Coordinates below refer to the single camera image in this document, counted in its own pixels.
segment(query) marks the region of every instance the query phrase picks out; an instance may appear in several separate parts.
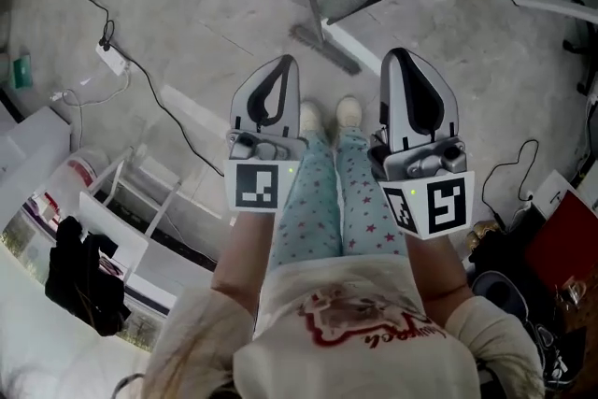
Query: star-print pajama pants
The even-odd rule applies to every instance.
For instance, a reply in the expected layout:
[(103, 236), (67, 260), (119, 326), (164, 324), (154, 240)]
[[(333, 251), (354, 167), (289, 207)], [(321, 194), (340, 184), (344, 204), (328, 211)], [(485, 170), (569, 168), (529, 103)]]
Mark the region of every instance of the star-print pajama pants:
[(336, 168), (345, 208), (342, 235), (333, 154), (320, 134), (309, 132), (306, 139), (309, 145), (275, 232), (269, 270), (353, 254), (406, 256), (405, 237), (372, 176), (362, 131), (345, 128), (338, 142)]

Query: foot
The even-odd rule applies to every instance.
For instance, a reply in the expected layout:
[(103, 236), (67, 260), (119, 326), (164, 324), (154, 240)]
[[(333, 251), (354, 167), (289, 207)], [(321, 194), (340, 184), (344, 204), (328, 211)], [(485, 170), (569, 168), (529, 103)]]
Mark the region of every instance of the foot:
[(359, 105), (357, 98), (346, 96), (336, 107), (336, 120), (340, 128), (355, 127), (362, 125), (362, 106)]
[(312, 102), (301, 102), (299, 111), (299, 131), (301, 136), (307, 132), (321, 132), (320, 109)]

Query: chair base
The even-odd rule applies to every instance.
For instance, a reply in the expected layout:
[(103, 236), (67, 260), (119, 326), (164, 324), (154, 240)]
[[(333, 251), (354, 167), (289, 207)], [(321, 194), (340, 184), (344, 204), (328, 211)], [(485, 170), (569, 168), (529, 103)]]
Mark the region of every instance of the chair base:
[[(573, 3), (580, 6), (585, 6), (582, 0), (571, 0)], [(588, 45), (579, 46), (574, 45), (568, 40), (562, 42), (562, 47), (575, 55), (585, 55), (589, 57), (588, 70), (585, 78), (577, 84), (577, 91), (582, 95), (588, 95), (591, 91), (596, 74), (598, 73), (598, 29), (596, 26), (586, 21), (586, 28), (588, 29)]]

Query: white cable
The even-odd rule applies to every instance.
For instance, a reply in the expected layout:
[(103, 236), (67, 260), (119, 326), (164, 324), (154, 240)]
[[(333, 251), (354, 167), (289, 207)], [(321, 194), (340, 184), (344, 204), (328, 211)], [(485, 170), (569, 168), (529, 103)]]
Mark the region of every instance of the white cable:
[[(63, 102), (67, 107), (76, 107), (78, 108), (78, 118), (79, 118), (79, 133), (78, 133), (78, 145), (77, 145), (77, 150), (80, 150), (81, 148), (81, 142), (83, 140), (83, 107), (90, 107), (90, 106), (96, 106), (96, 105), (102, 105), (105, 104), (107, 102), (109, 102), (110, 100), (112, 100), (116, 95), (123, 93), (124, 91), (126, 91), (130, 86), (131, 86), (131, 72), (129, 71), (129, 68), (127, 67), (124, 70), (125, 76), (126, 76), (126, 81), (124, 84), (124, 87), (122, 87), (121, 89), (118, 89), (117, 91), (115, 91), (114, 93), (112, 93), (108, 98), (105, 98), (104, 100), (97, 100), (97, 101), (91, 101), (91, 102), (85, 102), (85, 103), (81, 103), (77, 97), (77, 94), (75, 93), (74, 90), (72, 89), (64, 89), (63, 90)], [(73, 97), (75, 98), (75, 100), (77, 101), (76, 104), (69, 104), (66, 101), (66, 93), (70, 93), (71, 95), (73, 95)]]
[(77, 100), (76, 105), (71, 105), (68, 102), (66, 102), (66, 100), (64, 100), (66, 95), (63, 95), (63, 102), (65, 105), (67, 105), (68, 107), (77, 107), (78, 108), (79, 130), (78, 130), (77, 150), (80, 150), (81, 149), (81, 141), (83, 140), (83, 108), (81, 108), (81, 102), (78, 100), (77, 94), (75, 93), (74, 90), (65, 89), (64, 93), (70, 93), (71, 95), (73, 95), (75, 97), (75, 100)]
[[(97, 100), (97, 101), (91, 101), (91, 102), (85, 102), (82, 104), (79, 104), (81, 107), (89, 107), (89, 106), (94, 106), (94, 105), (102, 105), (105, 104), (107, 102), (109, 102), (110, 100), (112, 100), (116, 95), (123, 93), (125, 90), (127, 90), (130, 86), (131, 86), (131, 72), (129, 72), (129, 69), (127, 68), (124, 73), (126, 74), (126, 82), (124, 84), (124, 87), (118, 89), (117, 91), (115, 91), (114, 93), (112, 93), (108, 98), (105, 98), (104, 100)], [(72, 105), (69, 104), (68, 102), (66, 102), (64, 100), (64, 102), (69, 106), (69, 107), (77, 107), (77, 105)]]
[(180, 233), (180, 230), (177, 228), (177, 226), (172, 222), (172, 220), (170, 219), (170, 217), (168, 216), (168, 213), (164, 213), (164, 215), (166, 216), (166, 219), (168, 220), (168, 222), (170, 223), (170, 226), (172, 226), (174, 228), (174, 230), (177, 232), (178, 235), (178, 239), (180, 240), (180, 242), (185, 245), (187, 248), (192, 249), (193, 251), (195, 251), (196, 253), (199, 253), (203, 256), (206, 256), (206, 258), (208, 258), (211, 262), (216, 263), (216, 260), (214, 260), (214, 258), (211, 258), (210, 256), (206, 255), (205, 253), (202, 253), (201, 251), (198, 251), (195, 248), (190, 247), (187, 242), (183, 239), (183, 235)]
[(190, 248), (190, 246), (187, 244), (187, 242), (183, 239), (183, 235), (180, 233), (180, 230), (177, 228), (177, 226), (172, 222), (172, 220), (168, 216), (168, 213), (164, 213), (164, 215), (166, 216), (166, 219), (170, 223), (170, 226), (172, 226), (173, 229), (177, 232), (179, 241), (186, 247)]

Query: chair leg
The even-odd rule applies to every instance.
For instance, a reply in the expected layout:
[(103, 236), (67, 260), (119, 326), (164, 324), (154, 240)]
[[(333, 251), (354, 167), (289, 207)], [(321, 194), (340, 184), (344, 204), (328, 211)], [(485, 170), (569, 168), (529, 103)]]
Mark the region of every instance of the chair leg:
[(536, 8), (548, 12), (574, 17), (591, 23), (598, 23), (598, 9), (563, 0), (512, 0), (519, 7)]
[(591, 56), (590, 58), (590, 65), (588, 65), (588, 72), (586, 74), (586, 81), (579, 82), (577, 84), (577, 91), (582, 95), (588, 96), (590, 93), (591, 87), (594, 83), (594, 79), (596, 78), (596, 74), (598, 73), (598, 52)]
[(562, 42), (562, 47), (568, 51), (569, 53), (574, 53), (575, 55), (589, 55), (590, 49), (587, 47), (580, 47), (578, 45), (573, 45), (569, 40), (564, 40)]

